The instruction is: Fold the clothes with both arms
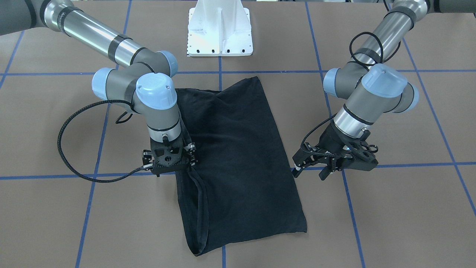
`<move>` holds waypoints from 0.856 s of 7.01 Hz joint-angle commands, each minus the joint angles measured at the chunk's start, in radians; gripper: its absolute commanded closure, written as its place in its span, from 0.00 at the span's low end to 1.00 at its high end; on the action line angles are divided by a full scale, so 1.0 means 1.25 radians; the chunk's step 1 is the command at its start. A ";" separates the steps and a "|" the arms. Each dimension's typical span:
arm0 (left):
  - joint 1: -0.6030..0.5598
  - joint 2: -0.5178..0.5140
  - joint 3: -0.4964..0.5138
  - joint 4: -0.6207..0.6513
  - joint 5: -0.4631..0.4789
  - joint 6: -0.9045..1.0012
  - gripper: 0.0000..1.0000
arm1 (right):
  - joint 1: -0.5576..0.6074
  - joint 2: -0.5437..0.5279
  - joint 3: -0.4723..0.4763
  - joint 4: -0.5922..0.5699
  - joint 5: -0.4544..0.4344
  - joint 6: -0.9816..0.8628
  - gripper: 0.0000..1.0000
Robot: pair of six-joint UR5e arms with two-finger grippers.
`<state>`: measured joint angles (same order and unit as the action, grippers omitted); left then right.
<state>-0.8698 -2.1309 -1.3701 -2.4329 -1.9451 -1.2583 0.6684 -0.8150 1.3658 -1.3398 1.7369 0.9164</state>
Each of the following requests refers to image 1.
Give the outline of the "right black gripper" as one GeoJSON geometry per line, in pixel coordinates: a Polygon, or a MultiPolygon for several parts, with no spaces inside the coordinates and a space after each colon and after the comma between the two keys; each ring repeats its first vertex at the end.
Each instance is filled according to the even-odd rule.
{"type": "Polygon", "coordinates": [[[177,139],[162,142],[150,139],[150,150],[143,150],[143,170],[150,170],[156,176],[185,170],[197,163],[196,146],[189,137],[180,134],[177,139]]]}

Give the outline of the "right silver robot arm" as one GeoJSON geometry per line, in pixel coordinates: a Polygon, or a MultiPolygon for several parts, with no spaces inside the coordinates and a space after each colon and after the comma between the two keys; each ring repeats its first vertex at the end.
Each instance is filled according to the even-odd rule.
{"type": "Polygon", "coordinates": [[[76,7],[70,0],[2,0],[1,35],[46,27],[80,41],[122,66],[122,70],[101,68],[93,75],[91,88],[99,102],[88,105],[68,117],[58,133],[61,159],[75,175],[79,173],[62,151],[62,136],[67,125],[80,113],[98,105],[113,103],[125,113],[141,114],[150,136],[150,150],[142,154],[143,165],[132,174],[149,170],[163,173],[189,169],[197,162],[196,146],[183,131],[172,77],[177,60],[168,51],[151,51],[126,34],[121,34],[76,7]]]}

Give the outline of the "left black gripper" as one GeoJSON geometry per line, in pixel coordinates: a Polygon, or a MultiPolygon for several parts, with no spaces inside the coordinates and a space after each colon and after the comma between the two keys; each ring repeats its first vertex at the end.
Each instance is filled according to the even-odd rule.
{"type": "Polygon", "coordinates": [[[292,157],[295,167],[291,173],[297,178],[304,169],[318,163],[325,167],[319,172],[321,181],[325,181],[335,171],[354,169],[371,171],[378,165],[375,153],[376,145],[368,144],[369,130],[364,130],[362,137],[353,138],[341,132],[333,122],[329,123],[319,138],[319,143],[312,146],[306,141],[323,123],[318,124],[303,139],[300,148],[292,157]]]}

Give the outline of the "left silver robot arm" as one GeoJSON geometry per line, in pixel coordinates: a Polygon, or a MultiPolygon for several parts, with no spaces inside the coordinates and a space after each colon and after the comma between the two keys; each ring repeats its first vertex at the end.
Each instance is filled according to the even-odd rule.
{"type": "Polygon", "coordinates": [[[399,49],[406,33],[430,13],[474,13],[474,0],[395,0],[373,32],[362,32],[368,39],[353,51],[343,68],[332,68],[323,78],[328,95],[345,99],[332,115],[317,145],[303,139],[293,156],[292,175],[318,163],[324,165],[321,180],[343,169],[371,171],[378,165],[376,145],[368,144],[370,128],[387,112],[403,113],[419,101],[417,87],[401,73],[386,65],[399,49]]]}

